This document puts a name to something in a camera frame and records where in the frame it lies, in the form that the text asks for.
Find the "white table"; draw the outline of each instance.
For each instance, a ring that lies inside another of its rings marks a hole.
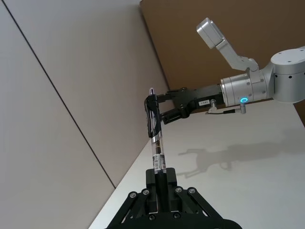
[[[167,167],[244,229],[304,228],[305,129],[291,104],[268,101],[247,114],[192,114],[163,126]],[[148,142],[90,229],[103,229],[131,191],[145,188]]]

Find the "pen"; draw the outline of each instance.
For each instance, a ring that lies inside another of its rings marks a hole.
[[[165,155],[163,151],[161,118],[157,95],[153,88],[145,100],[148,136],[152,143],[152,161],[156,182],[158,212],[169,212],[168,184],[166,175]]]

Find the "brown cardboard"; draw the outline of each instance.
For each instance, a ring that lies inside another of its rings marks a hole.
[[[170,89],[198,88],[240,74],[197,34],[206,17],[238,55],[254,58],[260,68],[275,53],[305,45],[303,0],[142,0],[140,6]]]

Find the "pen clip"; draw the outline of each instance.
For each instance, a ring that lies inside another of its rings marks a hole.
[[[161,131],[161,118],[157,95],[151,94],[144,101],[147,118],[148,137],[152,138]]]

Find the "sticker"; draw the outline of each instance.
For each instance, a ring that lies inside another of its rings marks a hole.
[[[200,106],[208,105],[208,104],[210,104],[210,100],[203,100],[203,101],[200,101],[198,104]]]
[[[166,164],[165,164],[165,156],[161,154],[153,155],[153,168],[154,173],[164,172],[166,173]]]

